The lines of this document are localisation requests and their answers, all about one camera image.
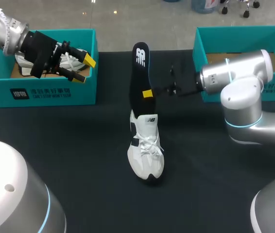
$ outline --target cable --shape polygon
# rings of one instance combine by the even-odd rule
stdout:
[[[5,24],[5,28],[6,28],[6,38],[5,38],[5,44],[3,46],[2,52],[4,55],[8,55],[8,46],[9,46],[9,42],[10,42],[10,27],[8,24],[8,19],[6,17],[6,15],[2,12],[2,10],[0,9],[0,16]]]

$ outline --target office chair base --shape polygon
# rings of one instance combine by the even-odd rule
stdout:
[[[254,7],[254,8],[259,8],[259,2],[258,2],[258,1],[255,1],[255,2],[253,3],[253,7]]]
[[[222,9],[222,14],[223,15],[226,15],[228,13],[228,8],[225,6],[225,7],[223,7],[223,9]]]
[[[245,11],[243,14],[244,18],[248,18],[250,16],[250,12],[249,11]]]

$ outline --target glossy floor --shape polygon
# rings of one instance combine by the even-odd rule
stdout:
[[[131,50],[145,41],[151,50],[192,49],[196,27],[275,25],[275,0],[260,0],[243,18],[244,3],[232,0],[227,15],[190,9],[190,0],[0,0],[7,15],[27,21],[31,29],[94,28],[99,51]]]

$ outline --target shoe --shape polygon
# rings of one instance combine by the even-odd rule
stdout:
[[[128,150],[129,163],[143,180],[155,181],[163,171],[164,157],[158,132],[158,115],[130,115],[132,141]]]
[[[57,43],[55,49],[61,45],[62,45],[61,43]],[[19,66],[20,74],[22,76],[31,76],[31,70],[33,67],[33,63],[25,60],[24,55],[16,55],[16,61]],[[84,70],[87,66],[85,64],[79,62],[77,58],[69,55],[66,52],[65,54],[61,55],[60,67],[65,68],[69,71],[78,72],[78,71]]]

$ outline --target black table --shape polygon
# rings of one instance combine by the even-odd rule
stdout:
[[[158,98],[164,179],[147,186],[127,159],[131,53],[100,53],[97,105],[0,109],[0,141],[17,149],[61,202],[68,233],[251,233],[250,205],[275,179],[275,148],[238,145],[219,104]],[[156,86],[192,52],[151,52]],[[275,102],[263,103],[275,111]]]

